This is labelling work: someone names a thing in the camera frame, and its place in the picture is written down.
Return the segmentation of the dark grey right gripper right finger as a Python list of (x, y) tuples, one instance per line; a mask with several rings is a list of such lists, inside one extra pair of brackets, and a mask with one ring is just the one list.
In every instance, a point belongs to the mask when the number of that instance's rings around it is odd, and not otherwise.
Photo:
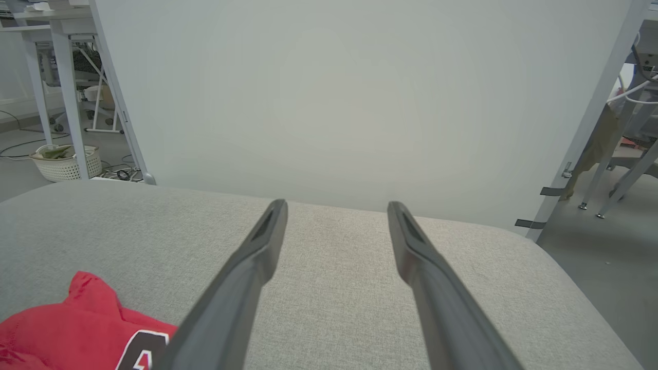
[(522, 365), (411, 211), (387, 208), (393, 255), (413, 290), (432, 369), (521, 369)]

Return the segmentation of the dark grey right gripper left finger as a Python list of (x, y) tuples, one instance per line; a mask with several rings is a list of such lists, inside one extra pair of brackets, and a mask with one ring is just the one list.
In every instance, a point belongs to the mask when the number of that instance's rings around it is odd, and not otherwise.
[(242, 369), (261, 291), (277, 270), (288, 220), (272, 201), (155, 362), (155, 369)]

